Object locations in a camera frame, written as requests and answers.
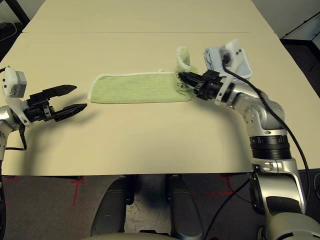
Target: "tabletop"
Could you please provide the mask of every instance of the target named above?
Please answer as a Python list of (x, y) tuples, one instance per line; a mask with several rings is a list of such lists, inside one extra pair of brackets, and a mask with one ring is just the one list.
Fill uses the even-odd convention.
[(46, 0), (25, 33), (273, 33), (250, 0)]
[[(25, 98), (71, 84), (52, 98), (56, 110), (88, 103), (61, 122), (35, 122), (26, 130), (28, 150), (6, 151), (4, 175), (109, 175), (231, 173), (251, 171), (251, 150), (242, 117), (213, 101), (97, 104), (87, 100), (103, 73), (172, 72), (176, 48), (186, 46), (191, 64), (206, 71), (204, 49), (238, 38), (252, 68), (251, 81), (282, 105), (309, 163), (319, 168), (319, 98), (273, 33), (23, 33), (0, 67), (27, 78)], [(0, 104), (4, 105), (1, 95)], [(8, 146), (21, 145), (18, 132)], [(290, 140), (299, 169), (303, 164)]]

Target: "wall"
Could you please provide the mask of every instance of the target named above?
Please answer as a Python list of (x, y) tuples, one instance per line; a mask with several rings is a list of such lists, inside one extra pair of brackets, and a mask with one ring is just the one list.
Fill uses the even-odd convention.
[[(279, 38), (320, 11), (320, 0), (252, 0)], [(311, 40), (320, 30), (320, 14), (285, 37)]]
[[(45, 0), (17, 0), (26, 15), (32, 19)], [(5, 1), (0, 3), (0, 22), (20, 22)]]

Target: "green towel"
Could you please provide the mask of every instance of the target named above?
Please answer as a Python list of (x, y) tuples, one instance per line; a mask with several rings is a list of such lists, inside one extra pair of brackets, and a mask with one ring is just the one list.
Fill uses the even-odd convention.
[(179, 72), (197, 72), (190, 66), (185, 47), (177, 48), (177, 72), (103, 74), (97, 77), (88, 98), (99, 104), (166, 103), (190, 101), (192, 89), (178, 78)]

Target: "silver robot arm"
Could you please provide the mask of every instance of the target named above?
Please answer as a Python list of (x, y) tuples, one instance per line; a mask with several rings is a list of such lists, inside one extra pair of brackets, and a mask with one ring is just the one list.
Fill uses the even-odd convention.
[[(203, 100), (215, 99), (223, 85), (219, 73), (212, 70), (202, 76), (181, 72), (179, 77)], [(283, 108), (262, 94), (271, 109), (284, 120)], [(221, 105), (241, 114), (246, 124), (253, 156), (252, 207), (264, 214), (266, 224), (259, 231), (259, 239), (319, 239), (320, 225), (305, 215), (306, 199), (296, 160), (291, 157), (287, 131), (247, 84), (229, 84)]]
[[(33, 122), (52, 119), (59, 122), (76, 115), (87, 106), (86, 103), (73, 104), (60, 111), (55, 111), (50, 106), (50, 98), (70, 93), (77, 88), (73, 85), (52, 87), (30, 95), (26, 101), (21, 101), (20, 98), (24, 97), (27, 86), (24, 73), (15, 71), (11, 67), (0, 69), (0, 73), (2, 72), (4, 72), (2, 91), (8, 105), (0, 107), (0, 240), (4, 238), (6, 229), (6, 202), (1, 171), (5, 150), (26, 150), (25, 129), (31, 127)], [(23, 148), (7, 147), (9, 134), (16, 130), (20, 133)]]

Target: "floor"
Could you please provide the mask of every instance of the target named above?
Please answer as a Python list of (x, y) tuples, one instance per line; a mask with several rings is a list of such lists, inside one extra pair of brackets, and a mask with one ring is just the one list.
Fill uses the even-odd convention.
[[(8, 52), (21, 32), (1, 41), (15, 29), (0, 24), (0, 60)], [(320, 96), (320, 66), (308, 49), (285, 46), (313, 89)], [(320, 170), (313, 170), (312, 176)], [(305, 183), (305, 173), (300, 172)], [(90, 228), (99, 203), (109, 185), (119, 176), (85, 176), (79, 180), (55, 177), (6, 177), (4, 188), (7, 206), (5, 240), (79, 240), (90, 234)], [(233, 189), (248, 175), (229, 176)], [(164, 195), (163, 174), (141, 175), (141, 191), (133, 205), (127, 207), (126, 232), (156, 230), (170, 232), (170, 209)], [(222, 202), (231, 194), (226, 176), (220, 174), (184, 174), (184, 181), (193, 193), (204, 229)], [(248, 187), (239, 195), (250, 200)], [(307, 214), (320, 222), (320, 199), (312, 191)], [(234, 197), (219, 215), (209, 237), (220, 240), (254, 240), (264, 218), (256, 214), (251, 204)]]

